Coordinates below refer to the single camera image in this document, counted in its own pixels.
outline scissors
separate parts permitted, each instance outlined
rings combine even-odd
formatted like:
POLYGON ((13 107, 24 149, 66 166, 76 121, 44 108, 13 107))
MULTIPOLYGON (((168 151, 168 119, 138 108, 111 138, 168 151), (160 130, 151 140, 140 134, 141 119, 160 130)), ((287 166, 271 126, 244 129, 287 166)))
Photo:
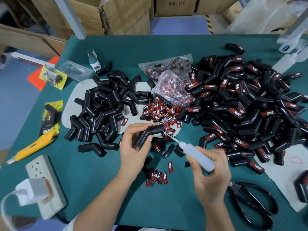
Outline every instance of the scissors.
POLYGON ((257 229, 257 230, 269 230, 273 227, 273 220, 270 216, 275 215, 278 213, 278 204, 275 200, 275 198, 271 195, 271 193, 266 190, 265 188, 263 188, 262 186, 256 185, 256 184, 251 184, 251 183, 246 183, 246 182, 239 182, 238 184, 234 183, 234 182, 229 182, 229 186, 228 188, 231 189, 232 194, 233 194, 233 201, 234 204, 238 210, 238 212, 240 213, 240 215, 243 217, 243 219, 249 223, 253 228, 257 229), (266 209, 257 199, 256 197, 250 193, 247 190, 247 187, 252 187, 252 188, 256 188, 259 189, 265 196, 267 196, 268 198, 270 198, 271 202, 272 202, 272 207, 270 210, 266 209), (243 197, 241 197, 238 194, 239 190, 244 191, 249 198, 251 198, 251 200, 247 200, 243 197), (243 202, 244 204, 248 205, 250 208, 254 209, 255 211, 259 212, 263 217, 264 217, 264 223, 262 226, 256 225, 254 223, 252 223, 245 215, 244 211, 242 210, 239 202, 243 202))

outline floor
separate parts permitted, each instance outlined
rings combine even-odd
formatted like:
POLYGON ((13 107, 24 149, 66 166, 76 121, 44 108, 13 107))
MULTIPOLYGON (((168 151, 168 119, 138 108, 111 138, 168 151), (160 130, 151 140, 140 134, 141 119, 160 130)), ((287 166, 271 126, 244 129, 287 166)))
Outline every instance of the floor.
MULTIPOLYGON (((227 23, 221 16, 210 15, 214 34, 222 34, 227 23)), ((183 34, 210 34, 205 15, 193 15, 184 17, 160 17, 150 21, 151 34, 153 35, 183 35, 183 34)), ((26 51, 17 52, 48 61, 48 58, 38 56, 26 51)), ((9 148, 13 145, 23 123, 28 117, 39 91, 30 84, 27 77, 38 66, 12 58, 0 70, 0 126, 2 137, 0 138, 0 149, 9 148)), ((57 220, 37 222, 24 231, 60 231, 64 224, 57 220)))

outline hand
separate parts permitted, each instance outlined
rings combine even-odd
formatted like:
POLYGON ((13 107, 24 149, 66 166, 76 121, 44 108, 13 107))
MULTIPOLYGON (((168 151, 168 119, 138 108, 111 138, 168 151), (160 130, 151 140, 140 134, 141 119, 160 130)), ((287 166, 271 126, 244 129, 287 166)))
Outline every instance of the hand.
POLYGON ((186 155, 192 168, 196 194, 203 208, 209 210, 213 206, 224 203, 224 196, 231 179, 231 173, 227 156, 223 149, 207 150, 198 146, 196 148, 212 159, 215 164, 214 171, 209 177, 206 177, 203 175, 199 163, 191 156, 186 155))
POLYGON ((124 132, 120 147, 121 167, 119 175, 131 183, 136 179, 144 165, 144 160, 150 151, 153 135, 148 136, 140 150, 135 145, 135 140, 140 131, 144 131, 150 126, 152 126, 152 123, 130 124, 124 132))

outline left hand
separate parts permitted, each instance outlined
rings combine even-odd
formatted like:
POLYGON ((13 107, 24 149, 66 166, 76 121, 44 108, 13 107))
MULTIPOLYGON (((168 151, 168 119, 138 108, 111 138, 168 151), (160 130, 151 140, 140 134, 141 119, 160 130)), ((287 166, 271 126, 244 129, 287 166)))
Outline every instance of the left hand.
POLYGON ((130 124, 124 132, 120 147, 121 167, 118 175, 131 183, 136 179, 144 165, 145 158, 150 151, 153 135, 148 136, 140 150, 135 145, 135 140, 140 131, 144 131, 150 126, 152 126, 152 123, 130 124))

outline white sleeve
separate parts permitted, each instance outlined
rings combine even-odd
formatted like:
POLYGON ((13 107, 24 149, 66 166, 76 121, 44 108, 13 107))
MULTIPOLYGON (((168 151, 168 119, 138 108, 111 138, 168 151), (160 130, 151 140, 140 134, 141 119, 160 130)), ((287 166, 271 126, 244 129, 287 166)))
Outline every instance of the white sleeve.
POLYGON ((68 225, 65 226, 62 231, 73 231, 75 219, 76 217, 70 223, 68 223, 68 225))

